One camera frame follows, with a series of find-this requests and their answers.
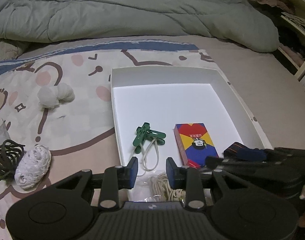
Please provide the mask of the bag of beige cord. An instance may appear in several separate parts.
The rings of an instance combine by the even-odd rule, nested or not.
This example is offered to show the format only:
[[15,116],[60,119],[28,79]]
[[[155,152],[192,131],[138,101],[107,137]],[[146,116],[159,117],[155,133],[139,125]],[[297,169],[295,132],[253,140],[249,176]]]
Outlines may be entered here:
[[148,179],[148,185],[151,193],[151,196],[148,198],[148,200],[151,202],[185,201],[185,191],[182,189],[172,189],[165,172],[162,172],[159,175],[151,176]]

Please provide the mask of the colourful card box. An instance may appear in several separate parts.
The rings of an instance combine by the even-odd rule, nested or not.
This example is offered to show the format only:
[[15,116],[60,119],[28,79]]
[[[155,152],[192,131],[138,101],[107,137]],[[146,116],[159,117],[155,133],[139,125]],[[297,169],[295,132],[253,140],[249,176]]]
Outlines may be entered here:
[[204,123],[176,124],[174,135],[185,166],[201,168],[206,157],[219,157]]

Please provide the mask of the green clips with cord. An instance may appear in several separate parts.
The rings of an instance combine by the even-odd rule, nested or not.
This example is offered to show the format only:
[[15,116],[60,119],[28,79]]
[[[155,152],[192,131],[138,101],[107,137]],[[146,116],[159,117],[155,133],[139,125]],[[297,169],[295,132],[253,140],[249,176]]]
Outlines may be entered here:
[[[151,126],[148,122],[138,126],[136,129],[136,137],[133,140],[134,150],[131,154],[131,158],[135,154],[142,154],[142,169],[143,173],[137,177],[143,177],[147,172],[154,171],[160,160],[159,156],[159,146],[165,145],[166,134],[160,131],[151,129]],[[148,154],[152,147],[155,148],[156,152],[156,163],[152,168],[148,167]]]

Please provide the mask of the white yarn ball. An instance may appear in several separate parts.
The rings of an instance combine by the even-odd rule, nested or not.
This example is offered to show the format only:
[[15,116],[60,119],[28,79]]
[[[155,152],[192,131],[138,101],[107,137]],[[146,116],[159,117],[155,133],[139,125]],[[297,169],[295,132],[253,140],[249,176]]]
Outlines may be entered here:
[[29,190],[38,184],[50,168],[52,155],[46,146],[35,145],[24,154],[14,175],[16,184],[23,190]]

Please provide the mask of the yellow headlamp with strap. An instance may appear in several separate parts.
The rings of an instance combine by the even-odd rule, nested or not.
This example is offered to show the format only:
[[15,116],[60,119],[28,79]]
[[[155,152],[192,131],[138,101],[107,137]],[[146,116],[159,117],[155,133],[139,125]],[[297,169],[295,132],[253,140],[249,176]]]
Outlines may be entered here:
[[227,149],[224,150],[223,156],[227,158],[236,157],[238,151],[243,148],[247,147],[239,142],[234,142]]

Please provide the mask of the silver foil pouch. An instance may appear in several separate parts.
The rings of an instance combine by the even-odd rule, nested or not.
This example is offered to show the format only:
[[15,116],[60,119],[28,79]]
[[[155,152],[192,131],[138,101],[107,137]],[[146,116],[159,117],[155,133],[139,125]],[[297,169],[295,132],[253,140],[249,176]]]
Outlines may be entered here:
[[0,124],[0,146],[5,142],[6,140],[10,140],[10,135],[7,131],[7,127],[5,124],[5,121],[2,120]]

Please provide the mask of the white shallow cardboard box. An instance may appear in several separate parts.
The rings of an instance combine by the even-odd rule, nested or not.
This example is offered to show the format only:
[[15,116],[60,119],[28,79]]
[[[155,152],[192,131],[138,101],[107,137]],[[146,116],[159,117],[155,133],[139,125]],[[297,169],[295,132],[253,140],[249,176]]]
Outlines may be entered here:
[[172,157],[181,165],[174,128],[177,124],[203,123],[218,154],[234,142],[250,148],[271,148],[266,134],[255,121],[224,74],[216,69],[142,66],[112,70],[111,98],[119,159],[127,164],[133,156],[136,130],[149,123],[165,133],[165,144],[153,147],[147,156],[149,172],[138,170],[131,201],[151,201],[150,176],[165,170]]

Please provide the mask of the cartoon bear bed mat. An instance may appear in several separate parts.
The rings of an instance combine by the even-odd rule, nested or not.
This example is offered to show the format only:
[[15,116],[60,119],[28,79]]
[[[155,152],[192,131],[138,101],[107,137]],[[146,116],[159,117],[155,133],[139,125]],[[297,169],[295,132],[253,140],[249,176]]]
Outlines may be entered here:
[[[0,239],[9,239],[5,215],[21,198],[83,168],[101,172],[118,163],[112,117],[110,79],[113,68],[159,66],[220,68],[244,81],[259,70],[264,55],[238,44],[204,37],[150,37],[87,40],[50,45],[0,63],[0,124],[26,148],[36,144],[52,152],[41,182],[23,190],[0,180]],[[70,85],[75,99],[41,106],[43,86]]]

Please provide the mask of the white cotton ball right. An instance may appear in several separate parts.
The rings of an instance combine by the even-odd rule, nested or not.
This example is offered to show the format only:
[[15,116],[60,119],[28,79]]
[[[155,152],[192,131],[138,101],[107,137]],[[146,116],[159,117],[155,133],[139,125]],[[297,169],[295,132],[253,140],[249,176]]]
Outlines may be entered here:
[[58,84],[57,98],[63,102],[72,102],[75,99],[75,94],[72,87],[66,83]]

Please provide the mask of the white cotton ball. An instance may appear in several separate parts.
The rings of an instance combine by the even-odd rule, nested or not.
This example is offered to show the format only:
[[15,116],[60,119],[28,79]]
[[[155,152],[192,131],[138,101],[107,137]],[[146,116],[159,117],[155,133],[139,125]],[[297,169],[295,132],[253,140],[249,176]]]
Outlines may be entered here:
[[43,86],[40,88],[37,97],[42,107],[54,109],[59,106],[57,86]]
[[75,94],[72,87],[66,83],[58,84],[57,98],[63,102],[72,102],[75,99]]

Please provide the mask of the white cotton ball left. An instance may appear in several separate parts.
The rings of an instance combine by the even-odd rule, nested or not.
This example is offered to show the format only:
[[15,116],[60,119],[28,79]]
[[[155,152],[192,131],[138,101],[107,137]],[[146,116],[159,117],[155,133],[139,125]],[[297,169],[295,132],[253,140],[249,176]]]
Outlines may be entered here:
[[43,86],[40,88],[37,97],[42,107],[54,109],[59,106],[57,86]]

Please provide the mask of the open wardrobe shelf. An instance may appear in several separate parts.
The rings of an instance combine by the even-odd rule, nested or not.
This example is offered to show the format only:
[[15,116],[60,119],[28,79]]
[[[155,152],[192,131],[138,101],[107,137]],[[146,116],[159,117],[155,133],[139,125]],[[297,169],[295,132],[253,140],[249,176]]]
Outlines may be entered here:
[[280,45],[273,55],[297,80],[302,80],[305,75],[305,0],[281,0],[295,9],[294,15],[278,7],[248,1],[278,29]]

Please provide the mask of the grey quilted duvet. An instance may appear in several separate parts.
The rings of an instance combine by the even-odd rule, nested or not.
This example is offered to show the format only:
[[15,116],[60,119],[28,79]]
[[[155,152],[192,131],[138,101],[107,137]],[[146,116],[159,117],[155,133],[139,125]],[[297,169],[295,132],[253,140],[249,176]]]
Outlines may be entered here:
[[273,22],[246,0],[0,0],[0,39],[146,35],[215,37],[260,53],[279,47]]

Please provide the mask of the pink clothes on shelf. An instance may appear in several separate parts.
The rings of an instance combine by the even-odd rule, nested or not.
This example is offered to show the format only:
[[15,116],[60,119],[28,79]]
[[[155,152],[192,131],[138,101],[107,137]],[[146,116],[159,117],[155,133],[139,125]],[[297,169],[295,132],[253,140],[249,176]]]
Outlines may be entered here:
[[288,14],[291,15],[295,14],[295,9],[281,0],[250,0],[250,1],[257,2],[259,4],[269,5],[270,7],[278,7],[282,11],[287,12]]

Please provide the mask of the beige fluffy blanket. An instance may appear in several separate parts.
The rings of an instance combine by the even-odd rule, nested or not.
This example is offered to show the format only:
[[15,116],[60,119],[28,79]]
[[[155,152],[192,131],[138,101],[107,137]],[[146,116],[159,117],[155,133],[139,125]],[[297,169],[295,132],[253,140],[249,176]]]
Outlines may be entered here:
[[0,39],[0,61],[17,59],[28,46],[29,42]]

